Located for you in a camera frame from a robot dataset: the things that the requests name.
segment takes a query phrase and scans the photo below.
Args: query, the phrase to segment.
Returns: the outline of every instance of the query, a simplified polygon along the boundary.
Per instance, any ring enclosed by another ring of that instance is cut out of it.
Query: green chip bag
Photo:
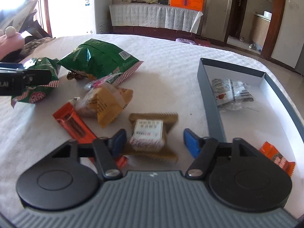
[[[114,86],[133,74],[142,63],[116,45],[97,39],[84,42],[58,62],[66,69],[90,80],[122,73],[110,81]]]
[[[26,87],[19,96],[12,96],[11,105],[15,106],[17,102],[35,104],[46,97],[55,87],[58,87],[59,68],[58,59],[49,59],[47,57],[32,58],[24,64],[25,69],[48,69],[52,73],[51,82],[48,85]]]

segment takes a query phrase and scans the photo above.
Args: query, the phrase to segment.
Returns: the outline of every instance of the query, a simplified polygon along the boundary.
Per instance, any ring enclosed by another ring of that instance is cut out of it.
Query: tiled floor
[[[231,36],[228,37],[227,44],[229,44],[229,45],[234,45],[234,46],[237,46],[237,47],[239,47],[239,48],[242,48],[242,49],[245,49],[245,50],[250,50],[250,51],[252,51],[252,52],[255,52],[255,53],[257,53],[257,54],[260,54],[260,51],[250,49],[250,48],[249,48],[249,45],[250,45],[249,43],[247,43],[247,42],[242,42],[242,41],[240,41],[239,39],[234,38],[234,37],[231,37]]]
[[[235,53],[247,57],[251,57],[263,63],[277,77],[277,79],[282,84],[282,86],[290,96],[291,100],[294,102],[295,106],[299,110],[301,116],[304,118],[304,77],[303,76],[301,76],[298,73],[291,72],[279,65],[266,61],[265,59],[262,59],[260,57],[239,50],[231,49],[228,47],[215,46],[215,45],[212,45],[212,47],[233,51]]]

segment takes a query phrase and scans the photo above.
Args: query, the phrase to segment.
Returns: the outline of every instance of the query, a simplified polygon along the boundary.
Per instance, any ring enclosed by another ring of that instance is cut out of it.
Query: barcode
[[[131,55],[129,53],[127,53],[126,51],[122,51],[119,53],[119,55],[121,56],[122,59],[127,60]]]

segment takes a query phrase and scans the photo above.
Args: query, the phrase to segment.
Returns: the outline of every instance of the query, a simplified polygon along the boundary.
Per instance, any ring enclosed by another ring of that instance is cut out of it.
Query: wooden door frame
[[[231,30],[231,25],[232,25],[232,20],[233,20],[233,16],[234,16],[234,11],[235,11],[235,5],[237,3],[237,0],[232,0],[232,4],[231,4],[231,11],[230,11],[230,16],[229,16],[229,21],[228,21],[228,26],[227,26],[227,31],[225,34],[225,39],[224,42],[227,43],[228,37],[229,37],[229,33]],[[242,11],[241,14],[241,23],[239,25],[239,29],[238,29],[238,33],[236,34],[236,37],[240,37],[241,34],[241,30],[242,30],[242,26],[243,26],[243,22],[244,22],[244,17],[245,17],[245,12],[246,12],[246,7],[244,9],[244,11]]]
[[[272,9],[272,17],[269,24],[269,29],[267,32],[266,40],[261,51],[260,56],[266,60],[271,60],[272,52],[275,48],[276,41],[280,32],[284,9],[285,9],[286,0],[274,0],[273,1],[273,9]],[[231,11],[234,9],[236,4],[236,0],[232,0]],[[229,36],[229,31],[232,23],[233,12],[230,13],[228,27],[224,39],[225,45],[227,45],[227,40]]]

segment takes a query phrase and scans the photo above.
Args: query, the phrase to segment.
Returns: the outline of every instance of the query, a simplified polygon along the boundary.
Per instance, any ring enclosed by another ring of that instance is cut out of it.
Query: orange stick package
[[[295,162],[287,161],[286,158],[279,153],[275,146],[268,142],[265,142],[259,151],[280,168],[282,168],[291,177],[295,168]]]
[[[53,114],[57,122],[69,133],[69,135],[80,144],[91,143],[97,136],[89,129],[84,121],[78,116],[74,107],[67,102],[63,107]],[[120,156],[115,159],[119,168],[123,168],[128,163],[126,157]]]

